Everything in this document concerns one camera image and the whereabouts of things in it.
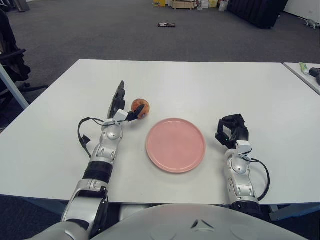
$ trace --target white wall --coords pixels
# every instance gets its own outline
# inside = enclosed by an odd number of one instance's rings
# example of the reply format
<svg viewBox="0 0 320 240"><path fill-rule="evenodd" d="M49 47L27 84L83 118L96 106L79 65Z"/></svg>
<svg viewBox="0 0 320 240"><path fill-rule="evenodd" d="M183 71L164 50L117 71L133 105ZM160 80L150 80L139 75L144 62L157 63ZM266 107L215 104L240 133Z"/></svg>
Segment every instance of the white wall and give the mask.
<svg viewBox="0 0 320 240"><path fill-rule="evenodd" d="M320 23L320 0L289 0L284 11Z"/></svg>

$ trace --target pink plate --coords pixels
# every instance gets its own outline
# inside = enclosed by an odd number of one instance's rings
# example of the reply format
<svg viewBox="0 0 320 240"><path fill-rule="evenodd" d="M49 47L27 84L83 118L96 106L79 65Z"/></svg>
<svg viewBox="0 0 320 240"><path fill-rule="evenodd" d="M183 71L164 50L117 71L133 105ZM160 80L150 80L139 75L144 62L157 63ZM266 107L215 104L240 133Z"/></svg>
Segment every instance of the pink plate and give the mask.
<svg viewBox="0 0 320 240"><path fill-rule="evenodd" d="M151 161L162 170L185 173L197 167L205 156L206 142L200 130L179 118L158 122L146 138Z"/></svg>

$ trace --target black armrest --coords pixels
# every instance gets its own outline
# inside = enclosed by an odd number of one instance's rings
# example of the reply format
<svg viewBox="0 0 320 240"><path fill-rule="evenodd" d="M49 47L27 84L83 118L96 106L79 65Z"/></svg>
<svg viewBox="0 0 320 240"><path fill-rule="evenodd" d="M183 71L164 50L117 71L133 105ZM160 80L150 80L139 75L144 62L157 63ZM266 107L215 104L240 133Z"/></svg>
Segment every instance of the black armrest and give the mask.
<svg viewBox="0 0 320 240"><path fill-rule="evenodd" d="M25 49L19 49L17 51L11 52L11 53L0 54L0 61L12 59L12 58L14 58L16 56L19 56L19 55L23 54L25 51L26 51Z"/></svg>

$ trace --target gray carpet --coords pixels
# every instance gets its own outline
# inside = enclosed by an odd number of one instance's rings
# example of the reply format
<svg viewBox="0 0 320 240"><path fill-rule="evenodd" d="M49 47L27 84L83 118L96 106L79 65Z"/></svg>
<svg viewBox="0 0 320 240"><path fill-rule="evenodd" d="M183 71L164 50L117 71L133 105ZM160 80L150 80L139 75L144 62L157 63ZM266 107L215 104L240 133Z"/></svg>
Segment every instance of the gray carpet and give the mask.
<svg viewBox="0 0 320 240"><path fill-rule="evenodd" d="M155 8L152 0L36 0L29 6L31 11L9 12L8 17L17 45L27 50L24 60L31 67L28 82L32 86L52 84L78 59L320 61L320 31L287 13L281 14L272 30L266 30L230 12ZM176 23L176 28L158 28L159 22ZM41 93L25 97L32 102ZM0 112L0 126L21 111L13 100ZM3 196L0 217L0 239L6 240L29 238L60 219L19 198ZM319 218L319 213L313 213L276 224L317 240Z"/></svg>

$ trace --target white table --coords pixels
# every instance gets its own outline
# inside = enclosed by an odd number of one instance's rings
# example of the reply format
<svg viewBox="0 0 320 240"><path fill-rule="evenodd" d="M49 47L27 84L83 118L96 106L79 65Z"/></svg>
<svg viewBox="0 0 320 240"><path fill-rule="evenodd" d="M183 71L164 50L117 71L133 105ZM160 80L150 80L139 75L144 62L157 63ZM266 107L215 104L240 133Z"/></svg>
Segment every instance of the white table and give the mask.
<svg viewBox="0 0 320 240"><path fill-rule="evenodd" d="M78 142L78 123L104 119L121 80L125 110L137 98L148 100L151 110L123 127L111 202L228 204L227 149L214 135L220 118L239 113L252 156L271 176L261 204L320 202L319 97L280 63L79 60L0 135L0 194L69 200L89 162ZM151 127L172 117L194 123L206 141L203 162L187 173L158 169L145 151ZM101 128L90 122L81 133L91 138L92 151ZM266 175L251 166L260 195Z"/></svg>
<svg viewBox="0 0 320 240"><path fill-rule="evenodd" d="M317 83L316 78L311 75L305 75L301 71L299 63L285 62L284 65L293 72L298 78L304 81L310 88L320 95L320 85ZM311 68L320 68L320 64L307 63L308 70Z"/></svg>

